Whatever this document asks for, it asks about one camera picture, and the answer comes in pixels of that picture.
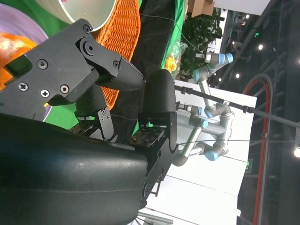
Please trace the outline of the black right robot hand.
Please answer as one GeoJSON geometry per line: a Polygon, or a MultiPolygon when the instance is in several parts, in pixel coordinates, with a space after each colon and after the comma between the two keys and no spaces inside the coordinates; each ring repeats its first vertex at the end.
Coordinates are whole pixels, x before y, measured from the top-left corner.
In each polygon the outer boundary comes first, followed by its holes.
{"type": "Polygon", "coordinates": [[[6,65],[0,93],[0,222],[126,225],[177,145],[170,73],[144,77],[79,19],[6,65]],[[139,129],[116,142],[102,88],[143,89],[139,129]]]}

